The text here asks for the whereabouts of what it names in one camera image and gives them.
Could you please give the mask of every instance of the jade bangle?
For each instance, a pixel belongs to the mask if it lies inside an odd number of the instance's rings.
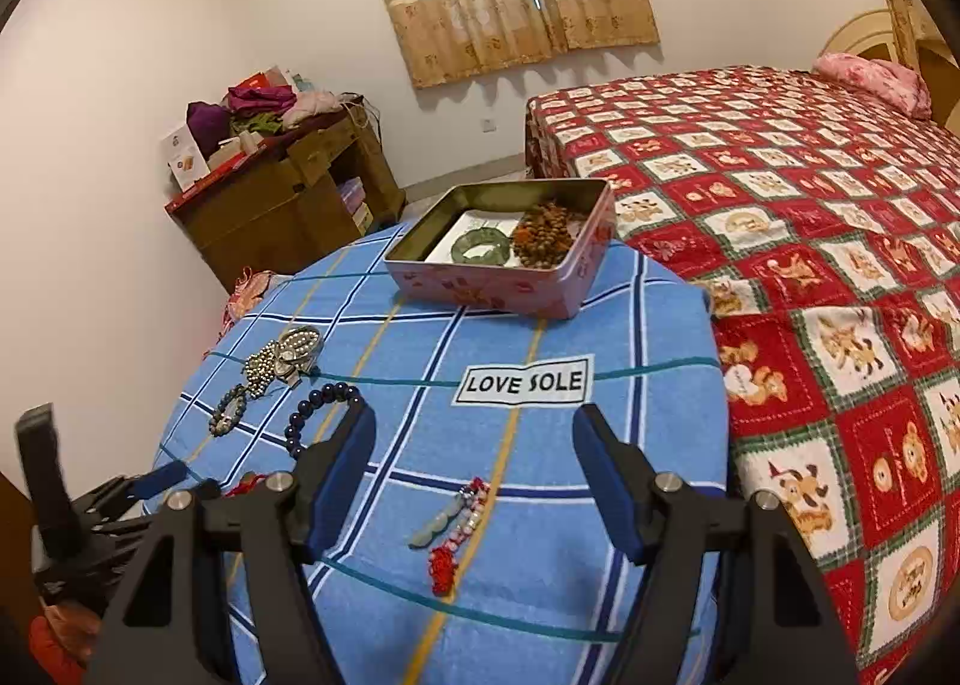
[[[493,249],[479,257],[467,257],[467,252],[477,246],[493,244]],[[454,263],[461,265],[507,265],[510,260],[510,239],[496,228],[469,230],[453,242],[450,255]]]

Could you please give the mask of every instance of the tin box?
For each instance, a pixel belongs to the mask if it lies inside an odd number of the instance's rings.
[[[587,215],[568,255],[556,268],[426,262],[464,212],[513,214],[548,201]],[[410,297],[568,319],[580,310],[614,234],[613,190],[603,179],[467,184],[443,195],[390,250],[385,262],[397,287]]]

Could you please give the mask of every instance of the white wall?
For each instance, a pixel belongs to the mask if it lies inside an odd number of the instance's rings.
[[[383,0],[247,0],[264,63],[383,111],[384,146],[408,185],[522,150],[525,101],[556,87],[736,63],[808,68],[830,33],[883,0],[652,0],[661,45],[576,52],[531,68],[414,91]],[[480,121],[494,118],[495,133]]]
[[[160,137],[256,66],[224,0],[22,0],[0,33],[0,470],[53,401],[68,488],[149,470],[226,294],[163,210]]]

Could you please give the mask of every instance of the pink pillow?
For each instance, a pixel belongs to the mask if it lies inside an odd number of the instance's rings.
[[[865,60],[853,54],[824,54],[813,64],[814,73],[874,97],[913,119],[932,116],[930,90],[920,74],[886,60]]]

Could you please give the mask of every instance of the metal bolt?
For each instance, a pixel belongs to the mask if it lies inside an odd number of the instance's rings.
[[[289,490],[294,484],[294,474],[289,471],[275,471],[267,477],[267,488],[275,493]]]
[[[193,494],[189,490],[178,490],[176,493],[171,493],[170,498],[167,498],[167,506],[176,509],[176,511],[185,509],[191,503],[193,503]]]
[[[758,490],[754,496],[754,502],[766,512],[772,512],[779,506],[779,498],[769,490]]]
[[[664,493],[676,493],[680,490],[680,487],[683,487],[683,479],[680,479],[680,477],[672,471],[666,471],[656,475],[654,484],[664,491]]]

